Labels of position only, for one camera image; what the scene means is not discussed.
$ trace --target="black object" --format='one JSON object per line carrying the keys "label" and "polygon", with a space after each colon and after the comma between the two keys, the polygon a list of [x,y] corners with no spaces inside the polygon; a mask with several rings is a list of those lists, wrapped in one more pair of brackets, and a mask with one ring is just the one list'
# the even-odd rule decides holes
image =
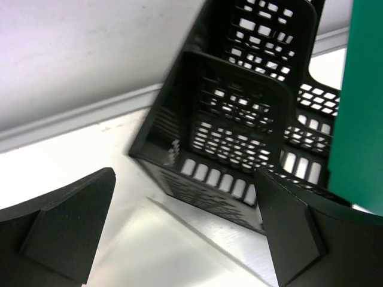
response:
{"label": "black object", "polygon": [[0,286],[86,284],[115,185],[111,168],[0,210]]}
{"label": "black object", "polygon": [[[208,0],[129,155],[166,194],[252,230],[262,228],[252,184],[259,167],[342,201],[322,188],[325,134],[296,120],[316,27],[306,0]],[[285,131],[287,123],[300,129]],[[290,153],[299,157],[288,172]]]}
{"label": "black object", "polygon": [[280,286],[382,286],[382,217],[339,205],[266,170],[257,170],[254,180]]}

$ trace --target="plastic crate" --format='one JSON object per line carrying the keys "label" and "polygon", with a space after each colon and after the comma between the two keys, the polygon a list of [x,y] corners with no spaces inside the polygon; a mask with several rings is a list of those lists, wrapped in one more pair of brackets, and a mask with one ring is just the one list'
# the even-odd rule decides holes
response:
{"label": "plastic crate", "polygon": [[[285,11],[291,17],[280,23]],[[342,201],[325,190],[328,115],[299,103],[316,21],[306,0],[207,1],[129,155],[166,194],[261,233],[252,177],[259,167]],[[269,36],[260,34],[261,26],[270,28]],[[233,38],[238,32],[242,41]],[[276,39],[280,33],[291,41]],[[255,36],[258,46],[248,42]],[[282,50],[265,53],[268,43]],[[234,57],[233,49],[241,55]],[[318,119],[315,130],[311,121]]]}

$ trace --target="white wall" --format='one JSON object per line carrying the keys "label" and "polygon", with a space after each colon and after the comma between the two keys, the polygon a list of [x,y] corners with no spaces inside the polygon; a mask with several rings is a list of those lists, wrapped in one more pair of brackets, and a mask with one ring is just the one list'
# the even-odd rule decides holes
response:
{"label": "white wall", "polygon": [[[320,32],[351,2],[327,0]],[[202,3],[0,1],[0,132],[161,82]]]}

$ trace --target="green folder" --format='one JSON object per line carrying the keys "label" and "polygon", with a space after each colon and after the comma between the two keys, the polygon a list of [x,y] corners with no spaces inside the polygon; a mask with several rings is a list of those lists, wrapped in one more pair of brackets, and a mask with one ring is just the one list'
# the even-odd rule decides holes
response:
{"label": "green folder", "polygon": [[383,1],[354,0],[329,190],[383,215]]}

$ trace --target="green panel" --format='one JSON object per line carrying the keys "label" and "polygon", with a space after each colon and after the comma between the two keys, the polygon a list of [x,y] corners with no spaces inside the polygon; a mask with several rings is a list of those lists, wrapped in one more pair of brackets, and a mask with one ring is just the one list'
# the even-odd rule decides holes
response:
{"label": "green panel", "polygon": [[354,0],[330,190],[383,215],[383,1]]}

